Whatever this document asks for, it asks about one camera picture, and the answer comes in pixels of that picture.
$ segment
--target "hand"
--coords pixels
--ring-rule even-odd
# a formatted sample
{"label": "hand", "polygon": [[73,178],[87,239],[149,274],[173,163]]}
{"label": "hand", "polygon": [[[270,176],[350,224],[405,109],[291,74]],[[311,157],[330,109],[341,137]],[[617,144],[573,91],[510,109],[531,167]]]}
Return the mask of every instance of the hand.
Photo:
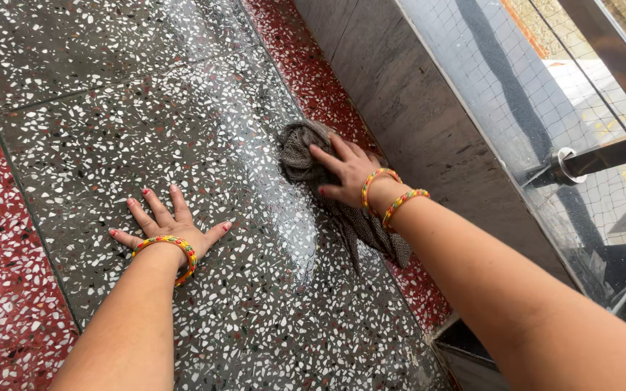
{"label": "hand", "polygon": [[[159,198],[156,197],[156,193],[151,189],[144,189],[142,194],[144,194],[144,200],[151,207],[156,221],[144,212],[141,203],[134,198],[127,198],[127,207],[146,236],[173,235],[183,238],[193,246],[198,260],[204,257],[206,251],[231,228],[231,222],[225,221],[213,226],[209,231],[206,231],[206,233],[201,233],[192,221],[192,214],[187,208],[187,203],[183,198],[182,192],[178,186],[174,184],[170,185],[170,198],[173,201],[175,219],[173,216],[170,216],[168,209],[163,206]],[[124,231],[116,230],[115,228],[110,229],[110,235],[119,243],[133,250],[144,241],[142,238],[132,236]],[[187,264],[187,255],[181,252],[180,266],[185,264]]]}
{"label": "hand", "polygon": [[328,134],[328,136],[341,160],[328,155],[313,144],[310,145],[309,150],[314,158],[337,175],[342,181],[342,186],[326,184],[320,186],[318,192],[322,196],[361,208],[361,188],[369,175],[380,168],[378,159],[374,155],[367,155],[356,144],[345,141],[335,134]]}

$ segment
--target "woman's right hand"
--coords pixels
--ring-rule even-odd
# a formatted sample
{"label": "woman's right hand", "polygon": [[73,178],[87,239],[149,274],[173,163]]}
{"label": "woman's right hand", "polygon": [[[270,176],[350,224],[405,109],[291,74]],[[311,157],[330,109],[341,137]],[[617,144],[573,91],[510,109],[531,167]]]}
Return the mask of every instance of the woman's right hand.
{"label": "woman's right hand", "polygon": [[329,133],[327,136],[330,137],[330,142],[340,159],[325,153],[312,144],[309,146],[309,150],[314,158],[337,175],[342,185],[325,184],[320,186],[318,192],[321,196],[345,202],[355,208],[361,208],[361,188],[369,175],[380,168],[378,159],[374,155],[367,155],[359,146],[341,139],[336,134]]}

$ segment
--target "beaded bangle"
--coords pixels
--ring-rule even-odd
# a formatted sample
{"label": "beaded bangle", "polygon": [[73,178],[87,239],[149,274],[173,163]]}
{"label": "beaded bangle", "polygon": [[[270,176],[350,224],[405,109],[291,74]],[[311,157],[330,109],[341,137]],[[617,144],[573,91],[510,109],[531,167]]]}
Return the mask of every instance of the beaded bangle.
{"label": "beaded bangle", "polygon": [[388,225],[390,224],[390,218],[393,216],[393,213],[395,213],[395,210],[397,210],[400,207],[400,205],[405,203],[410,198],[419,196],[419,195],[422,197],[430,198],[429,191],[426,191],[424,189],[415,189],[413,191],[406,192],[405,194],[401,195],[397,200],[395,200],[395,202],[393,202],[392,205],[388,207],[388,210],[385,211],[385,217],[383,217],[383,229],[384,230],[388,229]]}
{"label": "beaded bangle", "polygon": [[146,239],[143,242],[141,242],[139,245],[137,245],[134,251],[132,251],[132,258],[134,258],[137,254],[139,254],[140,251],[142,251],[143,249],[145,249],[146,247],[154,243],[170,243],[170,244],[177,245],[187,255],[187,259],[190,262],[190,266],[188,266],[185,274],[183,274],[182,276],[178,277],[175,280],[175,286],[179,287],[180,285],[183,284],[183,282],[185,282],[185,280],[187,280],[187,277],[191,276],[192,273],[194,273],[195,268],[197,268],[197,254],[195,253],[195,249],[192,248],[192,245],[186,242],[185,239],[181,239],[177,236],[173,236],[173,235],[155,236],[155,237]]}
{"label": "beaded bangle", "polygon": [[371,182],[373,182],[373,180],[376,178],[376,176],[381,173],[388,174],[393,177],[396,182],[402,183],[402,180],[400,179],[398,174],[389,168],[378,168],[378,170],[369,175],[369,177],[366,179],[366,182],[364,182],[364,186],[361,187],[361,205],[362,207],[364,207],[364,209],[369,211],[369,214],[371,216],[375,215],[376,212],[374,212],[373,209],[371,209],[371,207],[369,206],[369,186],[371,185]]}

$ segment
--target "floor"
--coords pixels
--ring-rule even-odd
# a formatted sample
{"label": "floor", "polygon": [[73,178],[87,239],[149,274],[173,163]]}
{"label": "floor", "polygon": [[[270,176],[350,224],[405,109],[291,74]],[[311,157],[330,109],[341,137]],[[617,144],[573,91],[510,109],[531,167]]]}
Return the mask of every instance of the floor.
{"label": "floor", "polygon": [[169,182],[234,222],[175,295],[176,389],[449,389],[430,277],[367,248],[357,276],[281,175],[303,116],[376,149],[288,0],[0,0],[0,390],[49,385],[128,263],[126,197]]}

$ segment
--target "wet cloth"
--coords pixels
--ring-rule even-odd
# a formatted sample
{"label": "wet cloth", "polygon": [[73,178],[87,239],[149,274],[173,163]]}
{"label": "wet cloth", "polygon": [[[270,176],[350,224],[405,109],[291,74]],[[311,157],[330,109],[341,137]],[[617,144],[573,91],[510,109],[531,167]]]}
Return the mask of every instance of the wet cloth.
{"label": "wet cloth", "polygon": [[407,266],[412,249],[397,234],[383,229],[381,220],[365,210],[356,209],[318,193],[322,184],[340,184],[339,178],[315,160],[308,146],[315,144],[323,151],[336,156],[327,133],[329,127],[316,121],[300,121],[287,125],[281,135],[283,148],[280,161],[292,182],[302,182],[317,202],[332,216],[342,240],[351,255],[355,271],[360,274],[357,239],[387,255],[400,267]]}

